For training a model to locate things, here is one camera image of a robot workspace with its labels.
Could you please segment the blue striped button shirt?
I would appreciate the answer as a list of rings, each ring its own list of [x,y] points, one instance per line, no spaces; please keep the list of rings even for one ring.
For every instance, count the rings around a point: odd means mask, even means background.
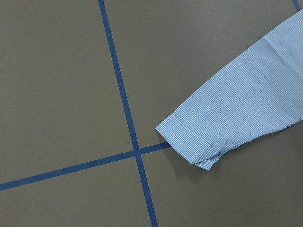
[[[190,164],[221,156],[303,119],[303,13],[297,12],[223,67],[157,127]]]

